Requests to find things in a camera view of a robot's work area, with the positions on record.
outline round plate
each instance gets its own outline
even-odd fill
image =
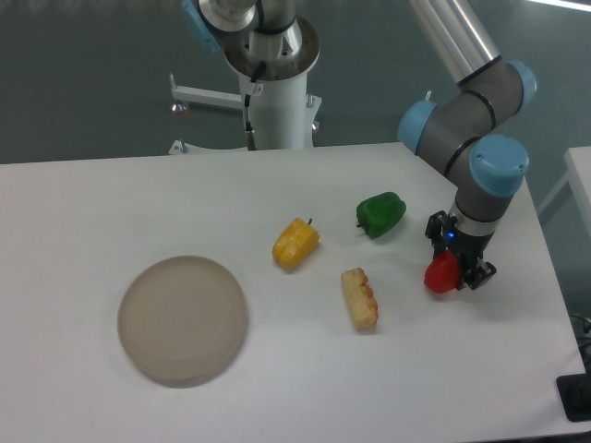
[[[174,257],[129,286],[117,327],[127,355],[148,377],[171,387],[199,384],[222,370],[247,324],[242,288],[204,257]]]

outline metal bar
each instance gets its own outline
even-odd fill
[[[171,92],[173,98],[181,102],[208,104],[210,106],[240,110],[244,106],[238,94],[218,92],[217,90],[200,90],[198,88],[188,88],[187,86],[177,86],[176,89],[171,89]]]
[[[465,0],[409,0],[456,82],[492,62],[500,53]]]

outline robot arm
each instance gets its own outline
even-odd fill
[[[183,10],[193,36],[209,52],[222,46],[238,75],[248,149],[312,146],[320,101],[307,105],[307,72],[320,45],[296,0],[183,0]]]
[[[409,2],[461,93],[443,106],[413,105],[398,138],[458,187],[450,211],[430,217],[426,236],[434,257],[445,249],[456,256],[475,289],[496,272],[483,253],[529,162],[518,141],[488,133],[527,105],[536,79],[523,63],[501,59],[466,1]]]
[[[221,41],[250,30],[283,32],[296,19],[294,0],[196,0],[195,6]]]

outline white table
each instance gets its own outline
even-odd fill
[[[564,160],[567,171],[539,204],[537,215],[545,224],[572,194],[591,235],[591,146],[568,149]]]
[[[428,215],[454,188],[400,144],[0,167],[0,441],[465,442],[568,434],[555,378],[582,373],[524,186],[486,251],[499,270],[435,302]],[[408,210],[368,240],[356,204]],[[294,218],[320,248],[271,260]],[[243,285],[232,365],[194,389],[146,379],[119,344],[127,286],[170,256],[203,255]],[[352,327],[340,275],[362,267],[375,334]]]

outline bell pepper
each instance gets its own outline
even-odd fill
[[[363,228],[369,238],[384,235],[402,219],[406,204],[393,192],[363,200],[357,206],[357,227]]]
[[[284,269],[291,270],[316,249],[320,236],[308,223],[295,219],[285,228],[273,246],[273,258]]]

